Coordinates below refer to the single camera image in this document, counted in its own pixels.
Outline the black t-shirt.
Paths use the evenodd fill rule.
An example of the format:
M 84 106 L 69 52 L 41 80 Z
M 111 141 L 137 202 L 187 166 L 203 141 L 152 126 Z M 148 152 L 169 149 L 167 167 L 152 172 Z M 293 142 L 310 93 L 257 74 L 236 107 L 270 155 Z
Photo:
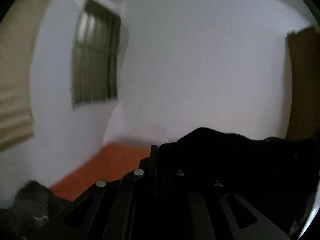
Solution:
M 317 146 L 317 137 L 254 140 L 200 127 L 161 145 L 156 156 L 175 170 L 216 179 L 259 205 L 302 204 L 317 191 Z

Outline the orange fleece bed blanket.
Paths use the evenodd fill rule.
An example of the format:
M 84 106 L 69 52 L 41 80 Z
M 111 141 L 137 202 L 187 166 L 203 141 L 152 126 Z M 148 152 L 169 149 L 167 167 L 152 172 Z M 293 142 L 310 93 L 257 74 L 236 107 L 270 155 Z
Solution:
M 72 202 L 97 180 L 115 181 L 137 169 L 139 162 L 150 155 L 150 148 L 112 142 L 49 189 Z

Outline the dark green garment pile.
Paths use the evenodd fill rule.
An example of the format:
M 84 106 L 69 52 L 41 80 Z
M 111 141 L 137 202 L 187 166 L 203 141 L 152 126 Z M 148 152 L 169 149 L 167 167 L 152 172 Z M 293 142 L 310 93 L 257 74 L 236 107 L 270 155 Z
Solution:
M 40 228 L 70 203 L 44 185 L 28 181 L 16 194 L 12 206 L 1 209 L 1 239 L 34 239 Z

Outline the dark wooden door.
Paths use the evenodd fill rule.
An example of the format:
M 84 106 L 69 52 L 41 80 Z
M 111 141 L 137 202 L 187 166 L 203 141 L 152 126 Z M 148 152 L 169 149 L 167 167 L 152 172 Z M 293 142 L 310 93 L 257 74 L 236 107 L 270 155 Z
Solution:
M 292 103 L 286 139 L 319 133 L 319 30 L 310 27 L 287 35 L 292 73 Z

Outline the barred window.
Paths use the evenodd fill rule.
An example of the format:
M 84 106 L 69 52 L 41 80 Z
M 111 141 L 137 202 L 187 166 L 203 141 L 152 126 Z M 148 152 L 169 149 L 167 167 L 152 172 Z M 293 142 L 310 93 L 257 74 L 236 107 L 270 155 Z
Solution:
M 73 47 L 73 107 L 118 98 L 120 28 L 118 14 L 95 0 L 86 0 Z

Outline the beige curtain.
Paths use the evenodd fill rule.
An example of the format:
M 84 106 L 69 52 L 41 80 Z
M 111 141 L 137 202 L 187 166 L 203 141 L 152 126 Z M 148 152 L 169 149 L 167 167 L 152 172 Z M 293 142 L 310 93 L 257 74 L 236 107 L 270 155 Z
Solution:
M 1 22 L 1 151 L 34 135 L 30 68 L 51 0 L 16 0 Z

